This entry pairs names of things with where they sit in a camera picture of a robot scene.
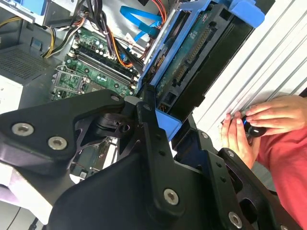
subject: black metal bracket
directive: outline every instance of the black metal bracket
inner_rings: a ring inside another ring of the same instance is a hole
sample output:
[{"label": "black metal bracket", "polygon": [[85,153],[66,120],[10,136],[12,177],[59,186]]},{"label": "black metal bracket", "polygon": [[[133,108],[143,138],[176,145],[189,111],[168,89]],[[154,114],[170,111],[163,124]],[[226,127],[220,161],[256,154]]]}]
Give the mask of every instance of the black metal bracket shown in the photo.
[{"label": "black metal bracket", "polygon": [[0,161],[39,174],[65,174],[92,121],[124,105],[115,92],[103,90],[2,114]]},{"label": "black metal bracket", "polygon": [[236,153],[213,148],[209,136],[196,128],[192,116],[172,144],[177,150],[176,161],[201,170],[210,179],[218,213],[214,217],[219,217],[216,223],[225,229],[299,229]]},{"label": "black metal bracket", "polygon": [[49,229],[251,230],[246,200],[261,230],[300,229],[233,152],[214,149],[192,117],[172,142],[180,164],[174,161],[158,126],[154,88],[144,87],[143,95],[123,100],[102,90],[0,115],[0,161],[34,178],[27,180],[33,189],[49,176],[56,184],[77,151],[119,138],[118,162],[55,191]]}]

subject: blue plastic latch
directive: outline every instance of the blue plastic latch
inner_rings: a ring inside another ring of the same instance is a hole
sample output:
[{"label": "blue plastic latch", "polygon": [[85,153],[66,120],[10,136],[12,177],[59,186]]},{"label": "blue plastic latch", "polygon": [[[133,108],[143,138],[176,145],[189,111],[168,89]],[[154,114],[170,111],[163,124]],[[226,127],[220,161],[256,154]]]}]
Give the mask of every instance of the blue plastic latch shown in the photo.
[{"label": "blue plastic latch", "polygon": [[33,13],[38,15],[45,14],[47,0],[15,0],[15,2]]},{"label": "blue plastic latch", "polygon": [[159,127],[165,130],[168,141],[171,141],[181,128],[181,121],[158,109],[155,110],[155,114],[157,116]]},{"label": "blue plastic latch", "polygon": [[233,0],[229,6],[229,12],[257,28],[264,21],[264,13],[255,6],[254,0]]}]

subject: cable bundle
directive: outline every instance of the cable bundle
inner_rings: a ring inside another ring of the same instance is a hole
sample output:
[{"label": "cable bundle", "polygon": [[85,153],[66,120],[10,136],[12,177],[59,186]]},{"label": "cable bundle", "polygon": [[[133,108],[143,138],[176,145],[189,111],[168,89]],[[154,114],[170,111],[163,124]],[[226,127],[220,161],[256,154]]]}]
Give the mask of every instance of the cable bundle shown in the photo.
[{"label": "cable bundle", "polygon": [[61,45],[59,45],[57,48],[53,49],[52,47],[52,51],[47,55],[47,53],[45,54],[45,56],[43,56],[44,58],[49,58],[59,52],[61,52],[65,46],[68,44],[68,42],[70,41],[70,39],[73,37],[73,35],[83,26],[85,22],[85,18],[82,18],[79,22],[77,22],[75,25],[75,27],[71,28],[67,34],[66,37],[64,39],[64,41],[61,43]]},{"label": "cable bundle", "polygon": [[102,10],[102,1],[94,0],[94,5],[92,5],[91,0],[86,0],[86,3],[90,12],[90,16],[93,19],[98,31],[106,36],[107,46],[110,55],[116,55],[121,65],[130,68],[132,66],[132,63],[125,63],[120,57],[120,53],[118,51],[118,46],[120,46],[120,44],[116,42],[111,30],[106,23],[106,14]]},{"label": "cable bundle", "polygon": [[159,12],[161,14],[162,17],[162,25],[163,26],[166,22],[166,18],[167,18],[167,14],[166,14],[166,10],[165,10],[165,6],[163,5],[163,3],[161,2],[161,0],[152,0],[153,3],[158,7]]}]

